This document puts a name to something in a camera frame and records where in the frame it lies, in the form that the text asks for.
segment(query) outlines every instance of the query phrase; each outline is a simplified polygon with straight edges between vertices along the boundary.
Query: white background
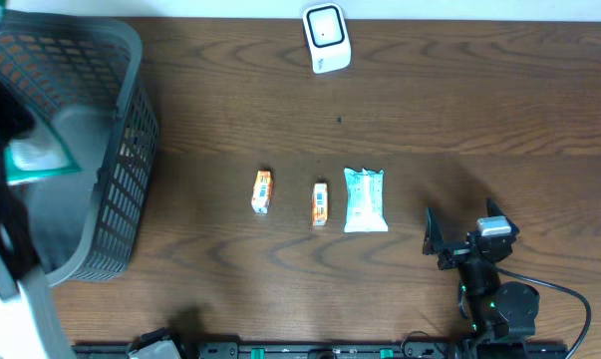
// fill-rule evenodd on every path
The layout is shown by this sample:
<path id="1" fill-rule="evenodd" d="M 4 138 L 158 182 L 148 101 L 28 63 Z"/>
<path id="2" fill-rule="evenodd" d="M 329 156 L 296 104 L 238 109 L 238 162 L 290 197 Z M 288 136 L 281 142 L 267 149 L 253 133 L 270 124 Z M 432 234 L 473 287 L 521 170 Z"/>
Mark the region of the white background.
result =
<path id="1" fill-rule="evenodd" d="M 340 0 L 348 19 L 601 21 L 601 0 Z M 94 16 L 300 18 L 303 0 L 9 0 L 22 11 Z"/>

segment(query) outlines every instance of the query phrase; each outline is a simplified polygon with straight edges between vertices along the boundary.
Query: orange and white box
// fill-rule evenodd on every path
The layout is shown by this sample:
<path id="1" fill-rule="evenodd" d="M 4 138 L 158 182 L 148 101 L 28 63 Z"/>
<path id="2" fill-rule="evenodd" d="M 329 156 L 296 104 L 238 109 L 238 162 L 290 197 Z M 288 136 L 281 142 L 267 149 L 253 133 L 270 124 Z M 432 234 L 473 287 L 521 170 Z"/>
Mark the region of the orange and white box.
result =
<path id="1" fill-rule="evenodd" d="M 258 171 L 256 183 L 253 185 L 251 206 L 256 213 L 266 213 L 269 209 L 271 192 L 273 190 L 273 177 L 269 171 Z"/>
<path id="2" fill-rule="evenodd" d="M 313 225 L 324 225 L 327 222 L 328 203 L 327 184 L 316 183 L 313 186 L 313 212 L 311 216 Z"/>

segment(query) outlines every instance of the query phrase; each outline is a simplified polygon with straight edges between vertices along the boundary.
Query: green and white package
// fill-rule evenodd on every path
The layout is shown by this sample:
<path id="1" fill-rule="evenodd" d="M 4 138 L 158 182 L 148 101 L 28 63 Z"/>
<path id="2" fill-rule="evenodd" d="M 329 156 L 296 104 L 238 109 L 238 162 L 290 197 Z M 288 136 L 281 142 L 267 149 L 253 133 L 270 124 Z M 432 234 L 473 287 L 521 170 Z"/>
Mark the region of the green and white package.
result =
<path id="1" fill-rule="evenodd" d="M 33 116 L 34 129 L 22 138 L 10 141 L 4 151 L 8 184 L 27 183 L 81 170 L 54 128 L 41 117 Z"/>
<path id="2" fill-rule="evenodd" d="M 362 169 L 355 172 L 344 169 L 347 181 L 349 201 L 347 203 L 347 222 L 344 231 L 349 232 L 386 232 L 382 205 L 382 186 L 384 171 L 378 173 Z"/>

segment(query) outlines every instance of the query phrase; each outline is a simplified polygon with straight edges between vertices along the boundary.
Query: wire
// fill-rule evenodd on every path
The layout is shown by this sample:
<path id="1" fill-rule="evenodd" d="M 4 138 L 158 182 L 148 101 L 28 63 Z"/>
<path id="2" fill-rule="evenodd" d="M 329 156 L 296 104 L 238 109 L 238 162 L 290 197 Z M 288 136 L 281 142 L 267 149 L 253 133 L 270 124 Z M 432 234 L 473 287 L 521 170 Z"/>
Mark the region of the wire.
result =
<path id="1" fill-rule="evenodd" d="M 422 330 L 414 330 L 414 331 L 412 331 L 411 333 L 407 334 L 407 336 L 404 338 L 404 340 L 403 340 L 403 341 L 402 341 L 402 343 L 400 344 L 400 351 L 402 352 L 402 355 L 404 355 L 404 356 L 405 356 L 405 357 L 407 357 L 407 358 L 410 358 L 411 356 L 408 356 L 408 355 L 407 355 L 407 353 L 405 353 L 405 351 L 404 351 L 404 350 L 405 350 L 405 346 L 406 346 L 406 345 L 407 345 L 407 343 L 409 342 L 409 338 L 411 338 L 411 336 L 412 336 L 413 334 L 424 334 L 424 335 L 428 336 L 429 338 L 432 338 L 432 339 L 433 339 L 433 337 L 432 337 L 431 335 L 429 335 L 429 333 L 427 333 L 427 332 L 424 332 L 424 331 L 422 331 Z M 433 345 L 435 345 L 436 349 L 438 349 L 438 351 L 440 352 L 440 354 L 442 354 L 443 356 L 446 356 L 446 355 L 444 354 L 444 350 L 440 349 L 440 347 L 438 346 L 438 344 L 437 344 L 436 342 L 432 341 L 431 343 L 433 343 Z"/>
<path id="2" fill-rule="evenodd" d="M 588 300 L 586 299 L 586 297 L 584 297 L 583 295 L 577 293 L 576 291 L 574 291 L 572 289 L 562 287 L 561 285 L 553 284 L 553 283 L 550 283 L 547 281 L 539 280 L 539 279 L 536 279 L 533 277 L 517 274 L 517 273 L 511 272 L 509 270 L 499 268 L 496 265 L 494 265 L 493 263 L 491 263 L 488 259 L 486 259 L 481 254 L 481 252 L 479 253 L 479 255 L 481 255 L 481 258 L 483 259 L 483 261 L 486 263 L 487 266 L 489 266 L 491 269 L 498 271 L 499 273 L 501 273 L 503 275 L 507 275 L 509 277 L 513 277 L 513 278 L 525 280 L 525 281 L 528 281 L 531 283 L 543 285 L 545 287 L 555 289 L 557 291 L 560 291 L 560 292 L 563 292 L 566 294 L 570 294 L 573 297 L 581 300 L 581 302 L 583 303 L 583 306 L 586 307 L 586 322 L 584 323 L 583 329 L 581 329 L 581 333 L 579 333 L 577 340 L 575 340 L 574 344 L 572 344 L 572 347 L 570 347 L 570 350 L 568 350 L 568 353 L 564 357 L 564 359 L 570 359 L 572 357 L 572 355 L 575 353 L 575 351 L 579 348 L 581 343 L 583 342 L 584 338 L 586 337 L 586 334 L 588 334 L 588 329 L 590 328 L 590 322 L 592 321 L 592 309 L 590 308 L 590 303 L 588 303 Z"/>

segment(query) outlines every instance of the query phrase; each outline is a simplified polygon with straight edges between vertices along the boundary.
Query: basket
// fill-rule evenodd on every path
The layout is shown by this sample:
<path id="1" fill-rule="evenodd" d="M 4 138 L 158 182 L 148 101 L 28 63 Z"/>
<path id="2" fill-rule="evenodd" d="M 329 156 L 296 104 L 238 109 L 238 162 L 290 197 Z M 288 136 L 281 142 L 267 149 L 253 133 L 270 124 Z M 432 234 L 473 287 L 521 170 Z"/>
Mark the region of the basket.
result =
<path id="1" fill-rule="evenodd" d="M 126 270 L 158 125 L 138 75 L 143 46 L 110 19 L 8 11 L 0 79 L 62 134 L 84 170 L 15 189 L 52 285 Z"/>

